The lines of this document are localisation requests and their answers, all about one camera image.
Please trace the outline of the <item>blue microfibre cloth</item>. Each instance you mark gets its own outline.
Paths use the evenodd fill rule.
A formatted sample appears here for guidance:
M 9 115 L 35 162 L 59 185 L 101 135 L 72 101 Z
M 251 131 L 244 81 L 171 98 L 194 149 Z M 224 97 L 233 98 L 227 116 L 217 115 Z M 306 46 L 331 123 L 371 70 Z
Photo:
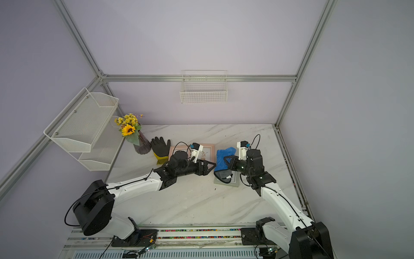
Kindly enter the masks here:
M 216 153 L 216 167 L 214 169 L 215 171 L 222 171 L 227 170 L 227 166 L 223 160 L 225 156 L 235 155 L 236 149 L 233 147 L 229 147 L 225 150 L 218 150 Z

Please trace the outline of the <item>green picture frame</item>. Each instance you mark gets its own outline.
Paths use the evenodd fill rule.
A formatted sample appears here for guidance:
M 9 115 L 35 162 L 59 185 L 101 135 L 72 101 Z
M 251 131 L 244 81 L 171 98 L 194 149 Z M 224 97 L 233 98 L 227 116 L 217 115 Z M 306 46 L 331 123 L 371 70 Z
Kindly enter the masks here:
M 238 187 L 240 185 L 239 173 L 231 170 L 222 170 L 214 172 L 214 183 L 219 185 Z

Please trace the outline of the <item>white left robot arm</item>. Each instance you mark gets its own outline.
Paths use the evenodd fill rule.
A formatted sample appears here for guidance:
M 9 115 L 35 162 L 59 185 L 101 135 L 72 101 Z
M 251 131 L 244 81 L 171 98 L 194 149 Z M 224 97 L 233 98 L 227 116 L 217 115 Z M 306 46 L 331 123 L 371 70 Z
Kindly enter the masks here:
M 169 161 L 147 175 L 122 182 L 94 181 L 73 204 L 72 210 L 85 236 L 102 232 L 121 240 L 138 240 L 142 236 L 138 225 L 131 217 L 117 215 L 116 206 L 140 195 L 164 190 L 179 177 L 206 176 L 215 167 L 213 162 L 189 159 L 185 151 L 177 151 Z

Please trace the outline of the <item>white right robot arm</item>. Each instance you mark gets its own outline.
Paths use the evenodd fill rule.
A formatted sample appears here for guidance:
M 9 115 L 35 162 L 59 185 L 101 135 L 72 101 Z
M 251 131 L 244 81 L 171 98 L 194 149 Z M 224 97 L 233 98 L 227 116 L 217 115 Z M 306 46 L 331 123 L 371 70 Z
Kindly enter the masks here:
M 281 226 L 270 218 L 259 220 L 258 236 L 278 245 L 290 259 L 334 258 L 327 227 L 306 216 L 287 198 L 277 180 L 265 170 L 260 150 L 250 149 L 242 154 L 241 158 L 225 156 L 227 168 L 246 176 L 249 186 L 276 210 L 284 223 Z

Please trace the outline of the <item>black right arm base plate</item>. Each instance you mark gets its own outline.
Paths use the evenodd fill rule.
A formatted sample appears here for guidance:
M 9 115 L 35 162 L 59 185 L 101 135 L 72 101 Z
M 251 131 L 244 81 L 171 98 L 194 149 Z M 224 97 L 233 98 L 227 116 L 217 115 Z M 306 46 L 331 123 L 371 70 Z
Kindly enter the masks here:
M 275 245 L 275 243 L 265 237 L 263 230 L 264 225 L 269 223 L 276 223 L 277 227 L 281 227 L 282 230 L 286 230 L 285 227 L 280 225 L 272 217 L 267 217 L 256 221 L 255 227 L 243 227 L 241 231 L 241 241 L 244 246 L 248 245 Z

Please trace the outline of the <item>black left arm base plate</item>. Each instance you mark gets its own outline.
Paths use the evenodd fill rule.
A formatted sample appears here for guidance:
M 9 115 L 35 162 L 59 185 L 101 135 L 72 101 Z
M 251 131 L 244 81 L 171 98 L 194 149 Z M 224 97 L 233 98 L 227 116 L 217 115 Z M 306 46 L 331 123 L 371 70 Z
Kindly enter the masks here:
M 126 239 L 113 237 L 112 247 L 149 247 L 155 243 L 158 234 L 157 229 L 140 229 L 131 217 L 128 217 L 128 219 L 134 226 L 134 231 Z

